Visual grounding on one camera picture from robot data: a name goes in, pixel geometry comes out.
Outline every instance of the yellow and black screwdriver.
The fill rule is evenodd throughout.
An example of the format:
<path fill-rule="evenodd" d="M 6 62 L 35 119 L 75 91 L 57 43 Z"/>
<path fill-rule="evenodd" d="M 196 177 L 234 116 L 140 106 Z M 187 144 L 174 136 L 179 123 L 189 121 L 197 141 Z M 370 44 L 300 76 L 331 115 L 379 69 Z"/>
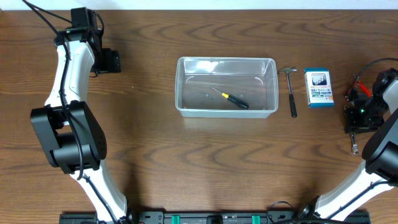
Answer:
<path fill-rule="evenodd" d="M 219 91 L 219 90 L 217 90 L 214 87 L 211 87 L 211 88 L 216 90 L 217 92 L 221 93 L 221 95 L 223 97 L 227 98 L 229 101 L 231 101 L 232 103 L 236 104 L 238 107 L 246 109 L 246 110 L 249 109 L 249 105 L 245 101 L 243 101 L 243 100 L 241 100 L 241 99 L 239 99 L 239 98 L 237 98 L 237 97 L 235 97 L 233 95 L 229 95 L 227 93 L 223 93 L 222 91 Z"/>

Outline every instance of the wood grain surface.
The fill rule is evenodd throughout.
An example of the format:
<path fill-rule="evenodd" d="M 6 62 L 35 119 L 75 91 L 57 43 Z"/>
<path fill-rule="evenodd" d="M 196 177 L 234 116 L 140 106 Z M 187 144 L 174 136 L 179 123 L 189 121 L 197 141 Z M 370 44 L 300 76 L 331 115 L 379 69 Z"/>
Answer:
<path fill-rule="evenodd" d="M 69 12 L 56 12 L 70 17 Z M 90 79 L 88 104 L 108 142 L 111 173 L 133 207 L 265 210 L 325 194 L 361 162 L 343 131 L 353 74 L 398 54 L 397 11 L 100 11 L 103 46 L 119 50 L 122 73 Z M 60 30 L 68 24 L 49 18 Z M 50 166 L 30 123 L 57 67 L 55 35 L 31 11 L 0 17 L 0 222 L 58 223 L 94 208 L 81 187 Z M 267 119 L 183 118 L 175 70 L 183 56 L 270 57 L 296 66 L 291 118 L 285 75 Z M 309 109 L 304 67 L 330 69 L 335 107 Z M 382 62 L 362 81 L 371 88 Z M 362 149 L 370 134 L 357 135 Z M 373 223 L 398 220 L 398 190 L 363 208 Z"/>

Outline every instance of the clear plastic bin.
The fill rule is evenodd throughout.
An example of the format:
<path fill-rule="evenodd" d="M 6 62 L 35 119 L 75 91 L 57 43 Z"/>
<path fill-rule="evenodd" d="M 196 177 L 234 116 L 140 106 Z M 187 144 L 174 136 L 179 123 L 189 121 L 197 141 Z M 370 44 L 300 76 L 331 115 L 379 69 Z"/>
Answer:
<path fill-rule="evenodd" d="M 244 110 L 211 89 L 249 104 Z M 278 109 L 278 78 L 271 58 L 182 57 L 175 106 L 184 117 L 267 118 Z"/>

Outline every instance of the blue and white box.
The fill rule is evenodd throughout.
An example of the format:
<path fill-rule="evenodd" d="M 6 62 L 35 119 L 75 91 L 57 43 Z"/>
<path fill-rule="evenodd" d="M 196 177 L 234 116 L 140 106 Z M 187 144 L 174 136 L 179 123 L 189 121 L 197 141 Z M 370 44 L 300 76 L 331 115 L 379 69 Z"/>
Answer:
<path fill-rule="evenodd" d="M 335 105 L 331 93 L 329 70 L 326 68 L 304 68 L 310 108 L 332 107 Z"/>

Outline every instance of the red object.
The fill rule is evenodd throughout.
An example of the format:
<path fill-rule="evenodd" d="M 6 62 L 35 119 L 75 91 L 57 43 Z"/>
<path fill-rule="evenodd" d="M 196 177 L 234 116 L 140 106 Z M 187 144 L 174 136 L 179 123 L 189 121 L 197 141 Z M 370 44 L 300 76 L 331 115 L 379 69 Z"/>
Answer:
<path fill-rule="evenodd" d="M 362 92 L 364 92 L 369 98 L 372 96 L 371 92 L 362 84 L 361 81 L 357 81 L 356 84 L 359 85 Z"/>

